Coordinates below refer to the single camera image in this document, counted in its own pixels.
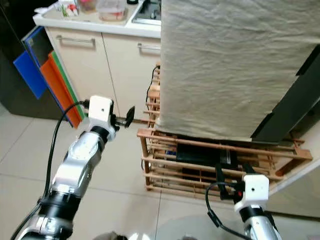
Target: plastic container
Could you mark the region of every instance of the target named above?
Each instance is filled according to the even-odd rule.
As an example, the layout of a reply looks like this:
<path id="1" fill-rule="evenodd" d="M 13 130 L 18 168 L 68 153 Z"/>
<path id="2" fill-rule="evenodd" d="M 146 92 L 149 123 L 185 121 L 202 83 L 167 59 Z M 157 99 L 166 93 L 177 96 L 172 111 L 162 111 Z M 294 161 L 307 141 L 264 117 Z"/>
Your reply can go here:
<path id="1" fill-rule="evenodd" d="M 77 0 L 80 10 L 84 13 L 96 11 L 97 0 Z"/>
<path id="2" fill-rule="evenodd" d="M 121 21 L 126 13 L 126 0 L 98 0 L 96 10 L 103 21 Z"/>

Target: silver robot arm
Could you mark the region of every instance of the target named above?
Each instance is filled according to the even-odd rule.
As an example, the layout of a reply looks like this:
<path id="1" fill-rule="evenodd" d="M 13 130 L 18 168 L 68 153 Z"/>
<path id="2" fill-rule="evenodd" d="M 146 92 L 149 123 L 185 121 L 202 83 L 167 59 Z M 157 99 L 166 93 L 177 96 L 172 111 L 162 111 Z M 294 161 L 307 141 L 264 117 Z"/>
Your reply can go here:
<path id="1" fill-rule="evenodd" d="M 115 138 L 118 125 L 130 125 L 134 111 L 133 107 L 125 120 L 118 119 L 113 114 L 112 100 L 100 96 L 90 98 L 90 130 L 83 132 L 69 147 L 48 196 L 39 200 L 39 212 L 31 218 L 18 240 L 66 240 L 72 235 L 74 216 L 105 145 Z"/>

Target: white countertop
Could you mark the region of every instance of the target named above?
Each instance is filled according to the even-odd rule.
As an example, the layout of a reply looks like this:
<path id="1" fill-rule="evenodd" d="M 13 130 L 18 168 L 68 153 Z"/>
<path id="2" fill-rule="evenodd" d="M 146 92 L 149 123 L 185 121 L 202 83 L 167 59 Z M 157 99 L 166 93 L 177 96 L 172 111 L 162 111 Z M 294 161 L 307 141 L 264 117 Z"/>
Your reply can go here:
<path id="1" fill-rule="evenodd" d="M 140 9 L 140 6 L 142 4 L 143 1 L 140 1 L 136 5 L 135 11 L 132 15 L 127 16 L 127 22 L 124 25 L 112 22 L 103 22 L 99 20 L 83 21 L 77 20 L 76 17 L 74 17 L 73 19 L 68 19 L 68 17 L 63 16 L 61 16 L 60 19 L 45 17 L 46 12 L 52 11 L 55 8 L 54 4 L 49 6 L 46 11 L 34 15 L 33 20 L 37 26 L 57 27 L 65 29 L 85 30 L 100 33 L 131 35 L 159 39 L 161 35 L 161 26 L 132 23 L 133 17 L 136 15 L 137 11 Z"/>

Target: cabinet handle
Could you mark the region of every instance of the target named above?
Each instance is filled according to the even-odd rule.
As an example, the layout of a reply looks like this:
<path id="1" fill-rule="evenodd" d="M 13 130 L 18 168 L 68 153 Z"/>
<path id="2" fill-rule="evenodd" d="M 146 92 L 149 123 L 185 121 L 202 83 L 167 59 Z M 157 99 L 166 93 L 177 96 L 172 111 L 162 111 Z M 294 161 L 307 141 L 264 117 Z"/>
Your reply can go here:
<path id="1" fill-rule="evenodd" d="M 71 41 L 71 42 L 77 42 L 77 43 L 86 43 L 86 44 L 93 44 L 96 45 L 96 40 L 94 38 L 91 38 L 90 40 L 86 39 L 78 39 L 78 38 L 71 38 L 71 37 L 64 37 L 61 35 L 57 35 L 55 37 L 57 40 L 64 40 L 64 41 Z"/>
<path id="2" fill-rule="evenodd" d="M 139 48 L 139 49 L 161 50 L 161 47 L 159 47 L 159 46 L 143 45 L 141 42 L 139 42 L 139 43 L 136 45 L 136 47 Z"/>

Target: wooden rack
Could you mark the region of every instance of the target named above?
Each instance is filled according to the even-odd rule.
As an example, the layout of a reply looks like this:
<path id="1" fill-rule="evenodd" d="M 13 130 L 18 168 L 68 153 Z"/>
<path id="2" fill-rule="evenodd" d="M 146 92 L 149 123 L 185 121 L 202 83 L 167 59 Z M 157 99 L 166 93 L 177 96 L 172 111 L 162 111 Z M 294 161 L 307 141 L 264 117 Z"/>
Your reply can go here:
<path id="1" fill-rule="evenodd" d="M 146 105 L 148 110 L 145 113 L 149 115 L 148 128 L 139 129 L 137 136 L 141 141 L 143 175 L 146 189 L 149 191 L 163 191 L 203 199 L 206 187 L 216 181 L 214 166 L 177 161 L 178 144 L 236 152 L 237 167 L 222 169 L 226 182 L 240 181 L 246 174 L 242 164 L 250 163 L 257 173 L 269 178 L 272 187 L 284 181 L 289 172 L 303 168 L 313 159 L 309 150 L 300 148 L 304 142 L 300 139 L 288 139 L 292 146 L 270 146 L 238 141 L 189 140 L 175 134 L 155 130 L 154 125 L 160 114 L 159 70 L 155 70 Z M 209 194 L 212 200 L 220 200 L 220 192 L 217 187 L 213 188 Z"/>

